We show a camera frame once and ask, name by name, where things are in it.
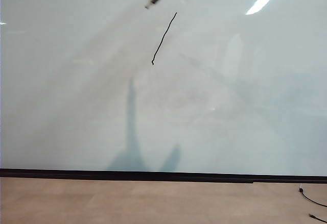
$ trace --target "black baseboard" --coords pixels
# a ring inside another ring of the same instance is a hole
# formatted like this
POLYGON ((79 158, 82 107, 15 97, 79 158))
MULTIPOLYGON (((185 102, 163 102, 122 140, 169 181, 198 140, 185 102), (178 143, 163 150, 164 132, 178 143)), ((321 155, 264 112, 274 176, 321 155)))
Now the black baseboard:
POLYGON ((327 183, 327 177, 143 171, 0 169, 0 177, 107 181, 327 183))

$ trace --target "beige floor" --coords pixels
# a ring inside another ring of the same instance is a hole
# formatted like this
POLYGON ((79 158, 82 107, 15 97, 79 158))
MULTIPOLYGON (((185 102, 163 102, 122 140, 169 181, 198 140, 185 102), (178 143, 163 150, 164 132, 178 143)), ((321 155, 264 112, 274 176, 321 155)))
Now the beige floor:
MULTIPOLYGON (((304 184, 327 203, 327 184, 304 184)), ((320 223, 298 184, 1 179, 1 223, 320 223)))

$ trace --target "whiteboard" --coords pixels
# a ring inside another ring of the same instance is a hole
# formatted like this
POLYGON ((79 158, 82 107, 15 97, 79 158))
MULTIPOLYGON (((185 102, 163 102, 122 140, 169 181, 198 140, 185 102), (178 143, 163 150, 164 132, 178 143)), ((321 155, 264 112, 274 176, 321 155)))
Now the whiteboard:
POLYGON ((2 167, 327 176, 327 0, 257 1, 1 0, 2 167))

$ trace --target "black line drawing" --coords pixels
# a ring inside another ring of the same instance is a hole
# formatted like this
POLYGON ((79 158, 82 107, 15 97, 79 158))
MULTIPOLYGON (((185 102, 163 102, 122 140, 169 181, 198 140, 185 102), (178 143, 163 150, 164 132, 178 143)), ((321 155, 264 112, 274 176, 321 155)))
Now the black line drawing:
POLYGON ((163 40, 164 40, 164 37, 165 37, 166 33, 168 32, 168 29, 170 28, 170 24, 172 24, 172 22, 173 22, 173 20, 174 20, 174 18, 175 18, 175 16, 176 16, 176 14, 177 14, 177 12, 175 13, 173 19, 170 21, 167 30, 166 30, 165 33, 163 34, 163 37, 162 37, 161 42, 160 42, 160 45, 158 46, 158 49, 156 50, 156 52, 155 52, 155 54, 154 54, 154 56, 153 56, 153 59, 152 59, 152 61, 151 61, 151 62, 152 62, 152 65, 154 65, 153 61, 154 61, 154 59, 155 59, 155 55, 157 55, 157 52, 158 52, 158 50, 160 49, 160 46, 161 46, 161 44, 162 44, 162 42, 163 42, 163 40))

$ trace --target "black cable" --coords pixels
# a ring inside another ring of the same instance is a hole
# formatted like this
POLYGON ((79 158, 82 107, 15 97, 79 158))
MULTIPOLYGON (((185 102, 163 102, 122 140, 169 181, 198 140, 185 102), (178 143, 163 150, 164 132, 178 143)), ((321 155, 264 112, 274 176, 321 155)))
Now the black cable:
POLYGON ((321 204, 321 203, 318 203, 318 202, 316 202, 316 201, 314 201, 314 200, 308 198, 308 197, 304 194, 304 190, 303 190, 302 187, 300 187, 298 191, 299 191, 299 192, 302 194, 302 196, 305 197, 307 200, 309 200, 309 201, 311 201, 311 202, 313 202, 313 203, 315 203, 315 204, 318 204, 318 205, 320 205, 320 206, 327 207, 327 205, 323 205, 323 204, 321 204))
POLYGON ((319 220, 319 221, 322 221, 322 222, 327 223, 327 221, 325 221, 325 220, 323 220, 323 219, 320 219, 320 218, 318 218, 317 216, 314 216, 314 215, 312 215, 312 214, 309 214, 309 216, 310 216, 311 218, 316 219, 316 220, 319 220))

